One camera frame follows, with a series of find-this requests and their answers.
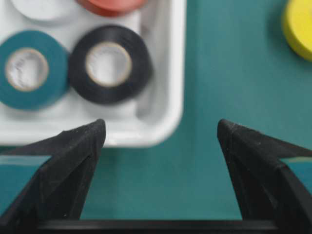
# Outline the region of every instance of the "tape roll core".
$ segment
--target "tape roll core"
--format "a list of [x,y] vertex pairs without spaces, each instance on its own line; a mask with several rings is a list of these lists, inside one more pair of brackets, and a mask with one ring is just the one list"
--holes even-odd
[[113,104],[138,94],[152,75],[142,38],[132,30],[107,25],[85,35],[69,59],[69,81],[85,99]]
[[101,86],[117,86],[123,83],[132,69],[128,52],[114,42],[103,42],[90,49],[86,57],[89,77]]
[[33,91],[47,79],[48,62],[38,50],[21,48],[12,53],[5,65],[8,82],[20,91]]

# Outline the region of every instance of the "white tray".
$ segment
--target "white tray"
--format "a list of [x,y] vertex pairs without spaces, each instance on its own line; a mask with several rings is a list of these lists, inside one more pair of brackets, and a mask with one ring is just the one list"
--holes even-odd
[[106,121],[105,147],[148,147],[164,141],[182,115],[185,19],[186,0],[149,0],[123,17],[100,17],[81,8],[77,19],[48,26],[25,19],[11,1],[0,0],[0,42],[15,32],[33,29],[53,36],[71,52],[93,28],[121,24],[143,37],[154,66],[153,79],[144,91],[114,106],[90,103],[72,88],[40,111],[19,111],[0,103],[0,145],[36,142],[98,118]]

